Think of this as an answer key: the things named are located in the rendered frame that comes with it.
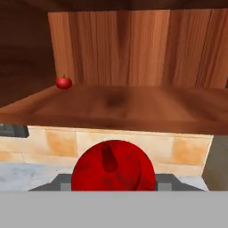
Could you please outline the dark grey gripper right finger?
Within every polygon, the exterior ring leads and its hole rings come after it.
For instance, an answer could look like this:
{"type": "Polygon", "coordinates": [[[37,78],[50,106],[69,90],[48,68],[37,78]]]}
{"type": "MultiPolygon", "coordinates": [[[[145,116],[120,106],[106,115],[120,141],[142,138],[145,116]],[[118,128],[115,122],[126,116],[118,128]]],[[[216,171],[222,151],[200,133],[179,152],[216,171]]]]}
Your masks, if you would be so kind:
{"type": "Polygon", "coordinates": [[[205,191],[206,184],[198,176],[176,176],[173,174],[155,174],[156,191],[205,191]]]}

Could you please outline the dark grey appliance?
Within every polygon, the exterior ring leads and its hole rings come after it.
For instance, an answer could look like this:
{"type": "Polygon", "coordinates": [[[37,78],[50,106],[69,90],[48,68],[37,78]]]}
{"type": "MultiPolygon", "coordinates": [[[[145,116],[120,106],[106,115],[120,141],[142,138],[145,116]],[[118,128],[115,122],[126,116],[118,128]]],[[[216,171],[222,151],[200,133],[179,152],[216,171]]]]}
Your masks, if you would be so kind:
{"type": "Polygon", "coordinates": [[[0,136],[27,138],[29,130],[27,126],[0,124],[0,136]]]}

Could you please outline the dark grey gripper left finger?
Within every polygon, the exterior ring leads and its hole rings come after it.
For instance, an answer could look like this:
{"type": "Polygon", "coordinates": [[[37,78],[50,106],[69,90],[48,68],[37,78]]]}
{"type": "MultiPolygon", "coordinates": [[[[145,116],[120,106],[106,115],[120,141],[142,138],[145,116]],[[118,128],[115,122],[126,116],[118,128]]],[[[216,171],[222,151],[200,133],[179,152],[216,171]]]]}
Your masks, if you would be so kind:
{"type": "Polygon", "coordinates": [[[40,185],[31,191],[71,191],[71,174],[58,174],[50,183],[40,185]]]}

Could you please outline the red tomato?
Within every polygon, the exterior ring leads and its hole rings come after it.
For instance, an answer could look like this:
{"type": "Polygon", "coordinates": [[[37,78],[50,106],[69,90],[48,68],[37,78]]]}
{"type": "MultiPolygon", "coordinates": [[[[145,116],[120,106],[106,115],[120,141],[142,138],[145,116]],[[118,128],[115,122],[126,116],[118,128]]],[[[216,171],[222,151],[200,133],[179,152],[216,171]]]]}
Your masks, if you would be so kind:
{"type": "Polygon", "coordinates": [[[58,76],[55,79],[55,85],[59,89],[67,90],[67,89],[71,88],[71,86],[72,86],[72,80],[69,77],[65,76],[65,75],[58,76]]]}

